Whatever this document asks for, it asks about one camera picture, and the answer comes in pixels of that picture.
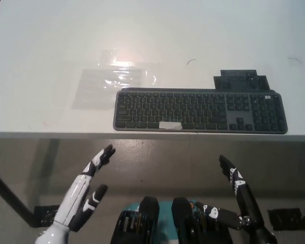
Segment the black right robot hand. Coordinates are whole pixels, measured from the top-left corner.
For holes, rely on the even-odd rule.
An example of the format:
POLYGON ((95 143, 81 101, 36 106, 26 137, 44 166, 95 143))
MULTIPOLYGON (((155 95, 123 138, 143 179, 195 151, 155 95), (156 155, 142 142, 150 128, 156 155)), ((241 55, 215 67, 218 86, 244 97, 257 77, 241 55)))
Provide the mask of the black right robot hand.
POLYGON ((207 218, 217 221, 229 228, 244 229, 249 234, 266 233, 264 219, 256 199, 238 168, 225 156, 219 156, 220 166, 223 174, 228 178, 232 191, 235 194, 240 214, 232 211, 196 202, 196 207, 203 212, 207 218))

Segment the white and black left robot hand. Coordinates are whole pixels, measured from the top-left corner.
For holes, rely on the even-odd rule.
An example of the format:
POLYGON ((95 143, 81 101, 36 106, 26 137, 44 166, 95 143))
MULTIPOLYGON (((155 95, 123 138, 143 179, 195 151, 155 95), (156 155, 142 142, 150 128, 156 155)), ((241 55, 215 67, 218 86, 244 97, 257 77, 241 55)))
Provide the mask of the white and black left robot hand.
POLYGON ((109 163, 111 156, 115 153, 113 145, 99 151, 91 161, 86 165, 82 172, 76 176, 71 184, 61 205, 55 214, 53 225, 61 225, 67 227, 70 231, 77 232, 87 222, 95 211, 96 207, 102 200, 107 191, 107 186, 100 185, 91 197, 86 198, 90 182, 95 173, 102 166, 109 163))

